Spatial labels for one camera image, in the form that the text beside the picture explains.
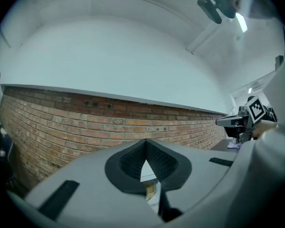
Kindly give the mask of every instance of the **ceiling light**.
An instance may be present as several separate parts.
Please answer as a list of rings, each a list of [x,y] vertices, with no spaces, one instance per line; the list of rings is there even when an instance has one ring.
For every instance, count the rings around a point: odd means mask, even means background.
[[[239,25],[242,28],[243,33],[245,33],[248,30],[245,18],[242,15],[240,15],[239,13],[236,13],[236,16],[237,16],[237,20],[239,22]]]

